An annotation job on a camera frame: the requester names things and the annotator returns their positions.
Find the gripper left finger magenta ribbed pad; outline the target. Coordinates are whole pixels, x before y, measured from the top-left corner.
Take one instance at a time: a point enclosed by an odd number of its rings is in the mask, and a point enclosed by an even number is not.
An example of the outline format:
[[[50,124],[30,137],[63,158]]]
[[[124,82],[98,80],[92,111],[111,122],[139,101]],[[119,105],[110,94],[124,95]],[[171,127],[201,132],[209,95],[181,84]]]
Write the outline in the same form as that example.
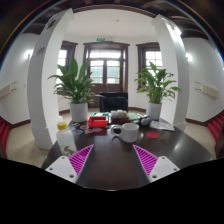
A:
[[[60,156],[46,168],[46,171],[75,183],[81,175],[92,149],[93,145],[89,145],[69,157]]]

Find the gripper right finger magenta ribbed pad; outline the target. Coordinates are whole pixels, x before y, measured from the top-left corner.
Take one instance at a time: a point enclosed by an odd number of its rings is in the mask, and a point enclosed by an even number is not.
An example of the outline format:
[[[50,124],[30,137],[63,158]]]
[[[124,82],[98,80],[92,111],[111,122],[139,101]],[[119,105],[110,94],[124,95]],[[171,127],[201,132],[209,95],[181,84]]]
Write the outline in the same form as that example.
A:
[[[166,156],[157,157],[137,145],[134,145],[134,149],[150,183],[179,171],[179,168]]]

